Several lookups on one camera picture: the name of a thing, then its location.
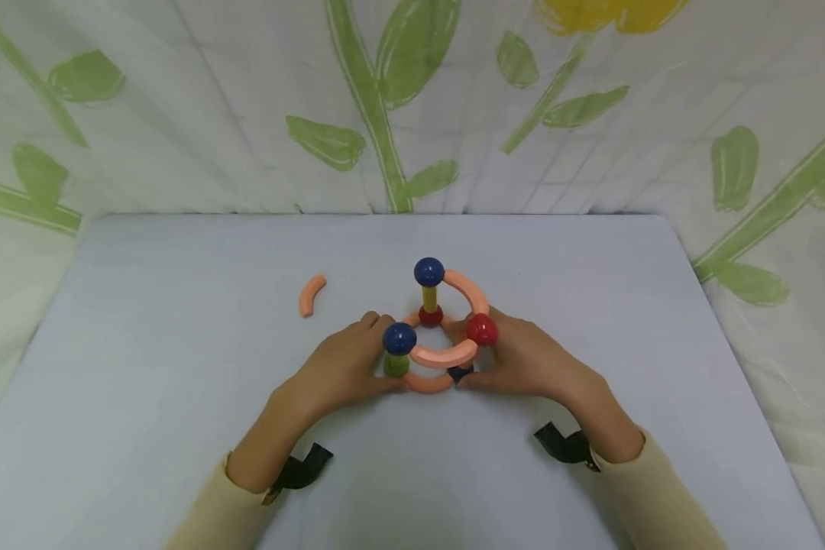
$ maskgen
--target green stem pattern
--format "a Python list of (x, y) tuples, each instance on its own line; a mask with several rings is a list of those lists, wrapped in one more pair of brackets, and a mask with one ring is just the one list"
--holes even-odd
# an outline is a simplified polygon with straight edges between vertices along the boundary
[(825, 181), (825, 138), (810, 154), (701, 256), (693, 260), (701, 283), (715, 271), (736, 260), (805, 207), (817, 187)]
[(367, 132), (373, 141), (391, 212), (412, 212), (413, 199), (406, 191), (406, 176), (403, 175), (400, 157), (397, 156), (394, 146), (388, 111), (385, 109), (382, 94), (379, 92), (379, 82), (374, 75), (373, 65), (367, 56), (351, 7), (348, 0), (325, 0), (325, 7), (333, 48), (354, 97), (354, 103), (361, 112)]
[(55, 206), (44, 208), (25, 192), (0, 184), (0, 215), (74, 236), (83, 215), (76, 210)]
[(63, 132), (67, 139), (70, 139), (73, 144), (80, 147), (88, 148), (89, 143), (85, 141), (83, 133), (80, 128), (76, 126), (70, 112), (67, 111), (64, 102), (55, 95), (52, 87), (44, 82), (37, 70), (33, 68), (31, 62), (24, 57), (24, 54), (14, 45), (12, 39), (0, 28), (0, 52), (3, 54), (9, 63), (12, 63), (14, 68), (24, 77), (33, 92), (41, 100), (55, 125)]
[(581, 64), (581, 60), (590, 48), (594, 38), (596, 38), (596, 35), (586, 33), (575, 43), (572, 51), (568, 54), (568, 58), (565, 59), (565, 63), (562, 64), (562, 67), (559, 67), (559, 71), (556, 76), (553, 76), (550, 86), (547, 86), (544, 91), (544, 95), (541, 96), (538, 103), (535, 103), (532, 111), (529, 111), (529, 114), (519, 123), (516, 129), (513, 129), (513, 132), (504, 141), (504, 145), (501, 145), (501, 152), (510, 155), (532, 133), (532, 130), (537, 128), (544, 120), (544, 115), (550, 110), (553, 101), (565, 90), (565, 85), (568, 84), (568, 80), (572, 77), (578, 65)]

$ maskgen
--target left hand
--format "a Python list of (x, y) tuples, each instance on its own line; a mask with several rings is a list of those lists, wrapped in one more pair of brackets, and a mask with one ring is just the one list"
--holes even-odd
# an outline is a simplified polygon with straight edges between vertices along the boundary
[(391, 323), (390, 315), (366, 312), (360, 321), (327, 336), (302, 368), (275, 389), (271, 400), (316, 421), (343, 406), (403, 392), (406, 383), (400, 378), (373, 375), (383, 353), (382, 334)]

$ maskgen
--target fabric backdrop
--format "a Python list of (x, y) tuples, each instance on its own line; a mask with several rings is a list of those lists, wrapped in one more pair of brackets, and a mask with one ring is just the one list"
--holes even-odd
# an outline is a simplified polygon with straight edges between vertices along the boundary
[(0, 0), (0, 396), (150, 211), (665, 215), (825, 534), (825, 0)]

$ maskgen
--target red ball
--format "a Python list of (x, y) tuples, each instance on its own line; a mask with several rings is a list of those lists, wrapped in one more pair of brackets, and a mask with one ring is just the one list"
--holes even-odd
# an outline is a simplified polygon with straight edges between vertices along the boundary
[(476, 313), (468, 319), (466, 332), (477, 346), (491, 346), (498, 340), (498, 325), (486, 313)]
[(434, 328), (435, 326), (440, 326), (442, 320), (442, 307), (437, 306), (437, 311), (434, 313), (426, 312), (424, 307), (419, 308), (419, 323), (422, 323), (422, 326), (424, 326), (424, 328)]

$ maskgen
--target painted flower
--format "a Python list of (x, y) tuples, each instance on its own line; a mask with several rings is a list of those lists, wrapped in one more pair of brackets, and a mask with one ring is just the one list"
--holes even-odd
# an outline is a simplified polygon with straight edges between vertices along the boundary
[(591, 33), (614, 21), (620, 33), (652, 33), (687, 0), (536, 0), (535, 12), (552, 33)]

